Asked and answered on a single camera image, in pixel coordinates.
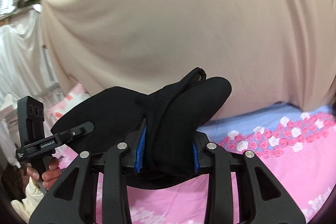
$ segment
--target triangular cutout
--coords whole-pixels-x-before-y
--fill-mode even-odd
[[[64,182],[55,190],[54,197],[64,200],[72,200],[79,168],[74,168]]]
[[[269,177],[266,176],[264,171],[260,167],[255,167],[254,170],[257,175],[261,198],[265,201],[279,198],[281,196],[280,191],[275,187]]]

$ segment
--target pink bedsheet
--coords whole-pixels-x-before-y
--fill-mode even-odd
[[[297,121],[284,117],[276,130],[260,127],[250,135],[230,132],[220,145],[229,151],[253,150],[286,188],[308,222],[328,198],[336,182],[336,123],[331,114],[304,113]],[[68,148],[60,163],[67,167],[77,156]],[[97,191],[97,223],[102,223],[100,174]],[[128,187],[134,224],[204,223],[208,176],[202,175],[162,190]],[[238,194],[234,187],[234,222],[239,222]]]

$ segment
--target bed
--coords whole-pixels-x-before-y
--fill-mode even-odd
[[[199,131],[228,151],[243,153],[253,150],[295,200],[307,223],[318,213],[335,186],[336,158],[333,157],[333,149],[336,145],[336,122],[330,106],[301,112],[288,104],[276,104],[246,115],[210,121]],[[76,156],[70,148],[58,155],[61,168],[67,167]],[[97,223],[102,223],[102,179],[100,174]],[[234,221],[238,223],[234,173],[232,185]],[[163,190],[128,187],[132,221],[135,224],[204,223],[207,190],[207,175]]]

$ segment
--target beige fabric backdrop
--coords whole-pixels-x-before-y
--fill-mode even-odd
[[[44,39],[67,92],[144,93],[194,67],[232,94],[218,117],[278,101],[312,110],[336,89],[336,0],[43,0]]]

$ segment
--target silver screw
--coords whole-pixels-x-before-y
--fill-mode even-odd
[[[89,152],[88,151],[83,151],[79,154],[79,156],[82,158],[82,159],[85,159],[89,156]]]
[[[208,143],[207,148],[213,150],[217,148],[217,145],[215,143]]]
[[[125,148],[127,147],[127,143],[119,143],[119,144],[117,145],[117,147],[118,147],[119,149],[125,149]]]
[[[254,155],[255,154],[252,151],[250,151],[250,150],[248,150],[248,151],[245,152],[245,156],[248,157],[248,158],[253,158]]]

